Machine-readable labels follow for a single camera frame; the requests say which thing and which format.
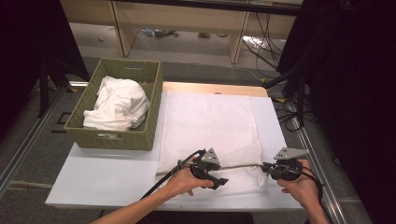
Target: black cable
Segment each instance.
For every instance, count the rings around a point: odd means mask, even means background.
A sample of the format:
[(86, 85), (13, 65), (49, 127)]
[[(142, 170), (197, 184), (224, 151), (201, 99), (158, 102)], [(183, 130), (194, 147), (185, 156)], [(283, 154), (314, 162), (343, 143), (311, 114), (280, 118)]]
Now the black cable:
[(318, 177), (315, 175), (315, 173), (314, 173), (311, 169), (309, 169), (308, 167), (305, 167), (305, 166), (303, 166), (303, 169), (308, 170), (309, 172), (311, 172), (312, 175), (310, 175), (310, 174), (308, 174), (308, 173), (306, 173), (306, 172), (304, 172), (304, 171), (300, 171), (300, 170), (297, 170), (297, 169), (294, 169), (294, 168), (290, 167), (290, 170), (295, 171), (295, 172), (299, 172), (300, 174), (307, 176), (308, 178), (310, 178), (311, 180), (313, 180), (313, 181), (315, 182), (315, 185), (316, 185), (317, 188), (318, 188), (318, 202), (319, 202), (320, 206), (322, 207), (324, 213), (326, 214), (326, 217), (327, 217), (327, 219), (329, 220), (329, 222), (330, 222), (331, 224), (333, 224), (329, 212), (328, 212), (327, 209), (323, 206), (323, 203), (322, 203), (322, 200), (323, 200), (323, 187), (324, 187), (325, 185), (322, 184), (322, 183), (320, 183)]
[(283, 124), (283, 123), (289, 121), (290, 119), (294, 118), (295, 116), (296, 116), (296, 115), (295, 115), (294, 113), (288, 114), (287, 116), (285, 116), (285, 117), (283, 118), (283, 120), (281, 120), (281, 121), (279, 122), (279, 124)]
[(256, 18), (257, 18), (257, 21), (258, 21), (258, 23), (259, 23), (259, 25), (260, 25), (260, 28), (261, 28), (261, 30), (262, 30), (263, 38), (265, 39), (265, 41), (266, 41), (267, 44), (268, 44), (268, 47), (270, 48), (271, 57), (272, 57), (273, 60), (274, 60), (275, 66), (277, 67), (278, 61), (277, 61), (277, 58), (276, 58), (276, 56), (275, 56), (275, 54), (274, 54), (274, 51), (273, 51), (273, 49), (272, 49), (271, 41), (270, 41), (269, 38), (267, 37), (267, 34), (269, 34), (269, 17), (268, 17), (268, 15), (269, 15), (269, 14), (267, 14), (267, 23), (266, 23), (266, 28), (265, 28), (265, 31), (264, 31), (264, 30), (262, 29), (262, 23), (261, 23), (261, 21), (260, 21), (259, 14), (256, 12)]
[[(254, 39), (253, 39), (252, 37), (253, 37), (253, 36), (250, 37), (251, 42), (253, 42), (255, 45), (259, 46), (259, 44), (257, 44), (256, 41), (254, 41)], [(263, 47), (262, 47), (262, 44), (260, 45), (260, 49), (265, 50), (265, 51), (268, 51), (268, 52), (271, 53), (271, 50), (266, 49), (266, 48), (263, 48)], [(276, 54), (277, 56), (280, 56), (280, 53), (277, 53), (277, 52), (272, 52), (272, 53)]]
[(195, 154), (200, 154), (205, 152), (205, 150), (198, 150), (194, 153), (192, 153), (188, 158), (186, 158), (186, 160), (184, 161), (178, 161), (177, 162), (177, 166), (175, 166), (168, 174), (166, 174), (163, 178), (161, 178), (151, 189), (148, 190), (148, 192), (143, 195), (143, 197), (140, 199), (144, 199), (147, 196), (149, 196), (155, 189), (157, 189), (163, 182), (165, 182), (169, 177), (171, 177), (171, 175), (174, 175), (175, 173), (177, 173), (180, 169), (182, 169), (184, 167), (184, 164), (189, 161)]
[[(292, 101), (292, 102), (295, 103), (295, 101), (293, 101), (293, 100), (291, 100), (291, 99), (287, 99), (287, 100), (285, 101), (285, 103), (288, 102), (288, 101)], [(282, 108), (283, 108), (283, 110), (286, 111), (286, 112), (289, 112), (289, 113), (297, 113), (296, 111), (291, 111), (291, 109), (286, 108), (286, 104), (283, 104)]]
[(277, 117), (277, 119), (283, 119), (283, 118), (285, 118), (285, 117), (287, 117), (287, 116), (290, 116), (290, 115), (293, 115), (292, 113), (289, 113), (289, 114), (286, 114), (286, 115), (282, 115), (282, 116), (280, 116), (280, 117)]
[(289, 109), (287, 109), (285, 106), (286, 106), (286, 102), (288, 101), (289, 99), (286, 99), (283, 103), (280, 103), (277, 107), (276, 107), (276, 111), (284, 111), (284, 112), (287, 112), (287, 113), (295, 113), (295, 111), (291, 111), (291, 110), (289, 110)]
[(260, 59), (262, 59), (263, 61), (265, 61), (266, 63), (268, 63), (268, 64), (269, 64), (271, 67), (273, 67), (274, 69), (276, 69), (276, 67), (275, 67), (272, 63), (270, 63), (268, 60), (264, 59), (260, 54), (256, 53), (253, 49), (251, 49), (251, 48), (248, 46), (247, 42), (246, 42), (244, 39), (243, 39), (243, 42), (244, 42), (244, 44), (247, 46), (247, 48), (249, 49), (249, 51), (250, 51), (252, 54), (256, 55), (257, 57), (260, 57)]
[[(269, 24), (269, 20), (270, 20), (270, 15), (271, 15), (271, 14), (269, 14), (269, 13), (268, 13), (268, 15), (267, 15), (268, 24)], [(269, 39), (270, 42), (274, 45), (274, 47), (282, 53), (282, 50), (276, 46), (276, 44), (272, 41), (272, 39), (271, 39), (271, 37), (270, 37), (270, 29), (269, 29), (269, 26), (268, 26), (268, 39)]]
[(292, 129), (292, 128), (290, 128), (290, 127), (288, 126), (288, 121), (291, 120), (292, 118), (294, 118), (295, 116), (297, 116), (297, 113), (296, 113), (293, 117), (291, 117), (291, 118), (289, 118), (288, 120), (286, 120), (286, 122), (285, 122), (285, 128), (286, 128), (286, 130), (288, 130), (289, 132), (297, 132), (297, 131), (300, 131), (300, 129), (302, 128), (301, 122), (299, 123), (298, 127), (295, 128), (295, 129)]

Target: folded cloth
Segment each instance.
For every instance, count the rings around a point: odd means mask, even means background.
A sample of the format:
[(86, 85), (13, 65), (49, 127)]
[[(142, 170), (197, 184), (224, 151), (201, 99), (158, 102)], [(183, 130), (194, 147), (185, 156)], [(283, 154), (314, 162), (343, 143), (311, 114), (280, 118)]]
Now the folded cloth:
[(149, 99), (131, 79), (104, 77), (93, 110), (84, 111), (84, 127), (127, 131), (145, 119)]
[(232, 195), (262, 190), (262, 146), (248, 96), (168, 92), (157, 180), (178, 160), (214, 148), (222, 168), (209, 172), (229, 181), (216, 190), (195, 189), (195, 196)]

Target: wire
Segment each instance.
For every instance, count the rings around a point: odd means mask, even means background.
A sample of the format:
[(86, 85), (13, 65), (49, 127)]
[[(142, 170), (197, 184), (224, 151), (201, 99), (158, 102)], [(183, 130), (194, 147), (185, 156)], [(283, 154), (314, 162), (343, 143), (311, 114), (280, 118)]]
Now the wire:
[(277, 59), (277, 57), (276, 57), (276, 55), (275, 55), (275, 52), (274, 52), (274, 50), (273, 50), (273, 48), (272, 48), (272, 45), (274, 45), (274, 42), (272, 41), (272, 39), (270, 38), (270, 30), (269, 30), (269, 22), (270, 22), (270, 15), (271, 14), (267, 14), (267, 23), (266, 23), (266, 27), (265, 27), (265, 31), (263, 30), (263, 28), (262, 28), (262, 22), (260, 21), (260, 18), (259, 18), (259, 14), (256, 12), (255, 13), (255, 15), (256, 15), (256, 18), (257, 18), (257, 21), (258, 21), (258, 23), (259, 23), (259, 25), (260, 25), (260, 28), (261, 28), (261, 30), (262, 30), (262, 34), (263, 34), (263, 38), (265, 39), (265, 41), (267, 42), (267, 44), (268, 44), (268, 47), (270, 48), (270, 52), (271, 52), (271, 57), (273, 58), (273, 60), (274, 60), (274, 64), (275, 64), (275, 66), (277, 67), (277, 64), (278, 64), (278, 59)]
[[(287, 114), (281, 115), (281, 116), (279, 116), (277, 118), (279, 119), (279, 124), (284, 124), (285, 125), (286, 130), (288, 130), (290, 132), (300, 131), (300, 129), (302, 128), (301, 123), (299, 123), (299, 127), (296, 128), (296, 129), (293, 129), (293, 128), (291, 128), (289, 126), (289, 121), (297, 116), (297, 112), (296, 111), (291, 111), (290, 109), (286, 108), (286, 102), (290, 102), (290, 101), (292, 101), (295, 104), (298, 103), (297, 101), (295, 101), (293, 99), (287, 99), (285, 102), (279, 104), (276, 107), (276, 111), (283, 111), (283, 112), (286, 112)], [(306, 117), (307, 114), (315, 114), (315, 112), (313, 111), (312, 106), (308, 105), (307, 102), (305, 102), (304, 105), (305, 105), (305, 107), (310, 107), (310, 108), (303, 112), (303, 115), (305, 115), (305, 116), (303, 116), (303, 119), (304, 120), (308, 120), (308, 121), (313, 122), (313, 123), (319, 123), (317, 120), (309, 119), (309, 118)]]
[(254, 55), (257, 56), (257, 57), (256, 57), (256, 67), (257, 67), (257, 69), (259, 69), (258, 66), (257, 66), (257, 58), (262, 59), (263, 61), (265, 61), (266, 63), (268, 63), (268, 65), (270, 65), (271, 67), (273, 67), (274, 69), (276, 69), (276, 66), (275, 66), (274, 64), (270, 63), (268, 60), (266, 60), (265, 58), (263, 58), (259, 53), (257, 53), (257, 52), (254, 51), (253, 49), (251, 49), (251, 48), (248, 46), (247, 42), (246, 42), (244, 39), (242, 39), (242, 41), (243, 41), (244, 44), (247, 46), (247, 48), (250, 50), (250, 52), (251, 52), (252, 54), (254, 54)]
[(147, 196), (149, 196), (155, 189), (157, 189), (163, 182), (165, 182), (167, 179), (169, 179), (169, 177), (171, 177), (171, 175), (174, 175), (175, 173), (177, 173), (181, 168), (183, 168), (184, 164), (189, 161), (195, 154), (200, 154), (200, 153), (205, 153), (205, 150), (198, 150), (194, 153), (192, 153), (188, 158), (186, 158), (186, 160), (184, 161), (178, 161), (177, 162), (177, 166), (175, 166), (168, 174), (166, 174), (163, 178), (161, 178), (151, 189), (148, 190), (148, 192), (143, 195), (143, 197), (140, 199), (144, 199)]
[[(253, 39), (253, 36), (250, 37), (250, 41), (253, 42), (255, 45), (259, 46), (260, 49), (265, 50), (265, 51), (268, 51), (268, 52), (271, 52), (271, 50), (266, 49), (265, 47), (263, 47), (263, 46), (262, 46), (262, 43), (261, 43), (260, 45), (259, 45), (258, 43), (256, 43), (256, 41)], [(272, 53), (276, 54), (277, 56), (280, 56), (280, 53), (277, 53), (277, 52), (272, 52)]]
[(318, 202), (319, 202), (320, 206), (322, 207), (324, 213), (326, 214), (327, 219), (330, 221), (330, 223), (333, 224), (329, 212), (323, 206), (323, 203), (322, 203), (322, 200), (323, 200), (323, 187), (325, 186), (325, 184), (322, 184), (320, 182), (320, 180), (318, 179), (318, 176), (315, 175), (315, 173), (311, 169), (309, 169), (308, 167), (303, 166), (303, 169), (308, 170), (309, 172), (311, 172), (312, 175), (310, 175), (310, 174), (308, 174), (308, 173), (306, 173), (304, 171), (300, 171), (298, 169), (294, 169), (292, 167), (290, 167), (289, 169), (294, 171), (294, 172), (299, 172), (300, 174), (307, 176), (308, 178), (310, 178), (311, 180), (313, 180), (315, 182), (315, 185), (317, 186), (317, 189), (318, 189)]

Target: white cloth in basket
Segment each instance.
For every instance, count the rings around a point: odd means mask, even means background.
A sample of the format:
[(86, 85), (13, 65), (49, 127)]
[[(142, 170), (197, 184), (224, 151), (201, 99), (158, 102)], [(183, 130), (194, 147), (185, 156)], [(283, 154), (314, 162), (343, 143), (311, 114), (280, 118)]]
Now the white cloth in basket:
[(137, 82), (107, 76), (97, 94), (93, 110), (84, 111), (84, 127), (127, 131), (145, 119), (149, 99)]

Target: black curtain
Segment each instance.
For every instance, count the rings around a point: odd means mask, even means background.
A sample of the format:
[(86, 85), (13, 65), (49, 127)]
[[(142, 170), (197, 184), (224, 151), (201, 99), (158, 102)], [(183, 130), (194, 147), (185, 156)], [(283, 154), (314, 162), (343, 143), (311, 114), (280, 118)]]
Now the black curtain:
[(370, 218), (390, 223), (396, 200), (395, 4), (355, 3), (339, 8), (310, 96)]
[(288, 41), (277, 67), (280, 74), (287, 73), (300, 57), (313, 33), (326, 20), (338, 0), (304, 0), (302, 9), (317, 12), (316, 16), (298, 16), (291, 27)]
[(89, 80), (60, 1), (0, 2), (0, 137), (27, 99), (45, 61), (46, 75), (67, 86), (64, 74)]

